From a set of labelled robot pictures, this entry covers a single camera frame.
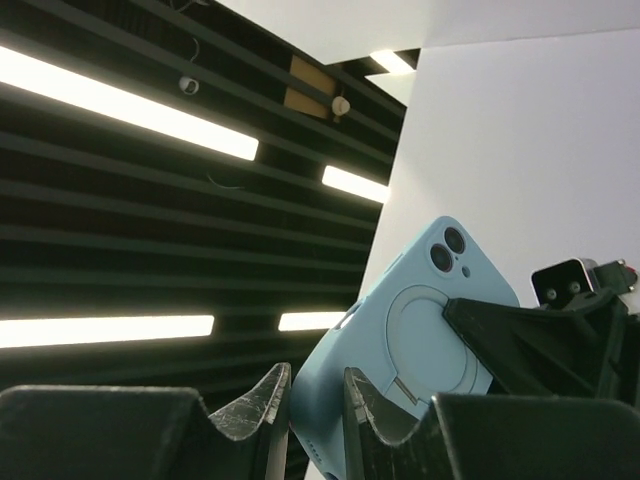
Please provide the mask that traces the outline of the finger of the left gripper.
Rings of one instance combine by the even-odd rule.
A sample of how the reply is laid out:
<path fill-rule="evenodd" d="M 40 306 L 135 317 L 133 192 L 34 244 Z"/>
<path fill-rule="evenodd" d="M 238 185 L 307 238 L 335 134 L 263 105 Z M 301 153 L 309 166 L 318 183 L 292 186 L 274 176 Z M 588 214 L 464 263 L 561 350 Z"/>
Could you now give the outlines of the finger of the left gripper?
<path fill-rule="evenodd" d="M 580 294 L 562 310 L 458 298 L 443 316 L 508 394 L 617 400 L 605 366 L 605 303 L 599 292 Z"/>

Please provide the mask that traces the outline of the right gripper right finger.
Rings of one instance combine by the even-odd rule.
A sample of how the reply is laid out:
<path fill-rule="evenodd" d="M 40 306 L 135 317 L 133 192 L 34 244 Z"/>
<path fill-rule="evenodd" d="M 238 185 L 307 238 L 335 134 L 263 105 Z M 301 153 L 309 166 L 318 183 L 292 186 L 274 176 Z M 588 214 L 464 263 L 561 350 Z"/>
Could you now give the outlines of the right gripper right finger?
<path fill-rule="evenodd" d="M 605 400 L 438 394 L 417 420 L 344 373 L 350 479 L 636 479 L 639 413 Z"/>

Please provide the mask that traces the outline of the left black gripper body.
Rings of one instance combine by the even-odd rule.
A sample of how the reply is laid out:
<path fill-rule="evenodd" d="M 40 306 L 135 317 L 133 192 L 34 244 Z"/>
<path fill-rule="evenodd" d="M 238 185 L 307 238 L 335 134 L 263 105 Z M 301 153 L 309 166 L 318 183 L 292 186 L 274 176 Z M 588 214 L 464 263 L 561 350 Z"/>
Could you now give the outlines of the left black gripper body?
<path fill-rule="evenodd" d="M 638 272 L 625 260 L 615 260 L 595 269 L 599 293 L 606 300 L 609 335 L 605 353 L 611 392 L 617 400 L 639 399 L 639 314 L 623 297 L 638 293 Z"/>

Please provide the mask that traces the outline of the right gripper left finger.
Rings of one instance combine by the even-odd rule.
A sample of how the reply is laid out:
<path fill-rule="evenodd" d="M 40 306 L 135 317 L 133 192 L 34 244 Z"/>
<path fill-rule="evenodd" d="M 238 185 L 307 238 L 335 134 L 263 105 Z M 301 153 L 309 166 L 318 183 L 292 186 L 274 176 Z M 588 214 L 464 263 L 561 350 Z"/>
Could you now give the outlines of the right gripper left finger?
<path fill-rule="evenodd" d="M 210 413 L 191 388 L 23 385 L 1 393 L 4 479 L 281 479 L 291 367 Z"/>

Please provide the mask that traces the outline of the light blue phone case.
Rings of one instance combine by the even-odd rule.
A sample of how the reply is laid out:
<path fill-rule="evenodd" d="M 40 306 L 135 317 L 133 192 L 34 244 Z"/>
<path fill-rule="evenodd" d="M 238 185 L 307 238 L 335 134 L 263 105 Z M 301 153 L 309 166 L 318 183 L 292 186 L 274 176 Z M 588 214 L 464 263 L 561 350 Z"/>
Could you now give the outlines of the light blue phone case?
<path fill-rule="evenodd" d="M 440 392 L 484 394 L 489 371 L 442 316 L 465 298 L 515 307 L 516 293 L 461 223 L 435 219 L 377 283 L 321 338 L 297 373 L 290 426 L 326 479 L 347 476 L 343 411 L 346 368 L 415 418 Z"/>

